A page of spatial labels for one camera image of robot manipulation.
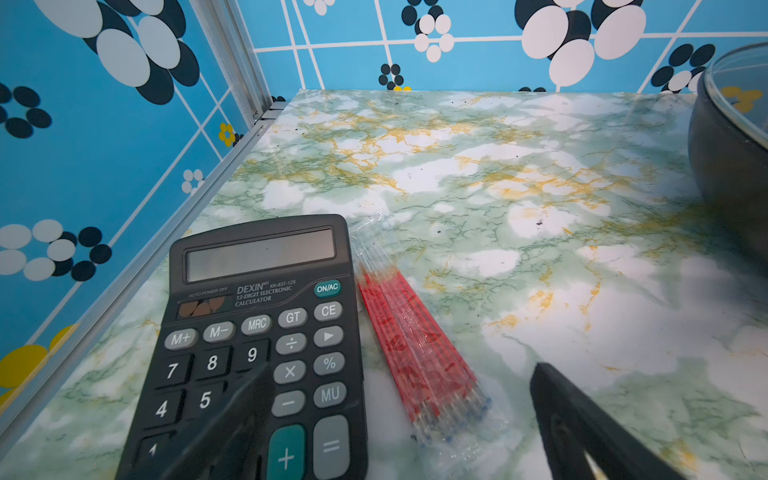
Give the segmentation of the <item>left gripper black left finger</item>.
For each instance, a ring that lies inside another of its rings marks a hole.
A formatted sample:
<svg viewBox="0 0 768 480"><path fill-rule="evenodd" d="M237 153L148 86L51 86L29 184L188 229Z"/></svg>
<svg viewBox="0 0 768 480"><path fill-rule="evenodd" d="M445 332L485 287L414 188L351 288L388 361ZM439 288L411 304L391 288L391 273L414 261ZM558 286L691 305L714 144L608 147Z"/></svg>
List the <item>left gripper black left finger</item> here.
<svg viewBox="0 0 768 480"><path fill-rule="evenodd" d="M254 479L272 400L269 367L250 372L241 386L200 417L198 432L183 432L157 456L159 479Z"/></svg>

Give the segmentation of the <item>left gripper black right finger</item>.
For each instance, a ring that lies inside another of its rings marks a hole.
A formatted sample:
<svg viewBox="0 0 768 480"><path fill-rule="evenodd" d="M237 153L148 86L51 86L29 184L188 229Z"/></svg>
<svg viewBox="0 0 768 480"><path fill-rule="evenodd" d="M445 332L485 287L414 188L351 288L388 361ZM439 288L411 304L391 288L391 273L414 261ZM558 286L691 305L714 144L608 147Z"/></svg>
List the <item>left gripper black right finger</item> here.
<svg viewBox="0 0 768 480"><path fill-rule="evenodd" d="M609 479L681 479L549 363L535 366L530 394L554 479L593 479L592 459Z"/></svg>

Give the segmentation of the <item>glass lid of wok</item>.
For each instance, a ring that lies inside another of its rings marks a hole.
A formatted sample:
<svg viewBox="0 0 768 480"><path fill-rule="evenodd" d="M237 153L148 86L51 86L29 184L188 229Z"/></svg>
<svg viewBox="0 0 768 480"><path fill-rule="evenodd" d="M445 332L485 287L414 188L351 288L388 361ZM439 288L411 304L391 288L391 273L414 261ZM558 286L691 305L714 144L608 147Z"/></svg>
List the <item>glass lid of wok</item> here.
<svg viewBox="0 0 768 480"><path fill-rule="evenodd" d="M702 90L741 133L767 149L767 42L718 58L706 70Z"/></svg>

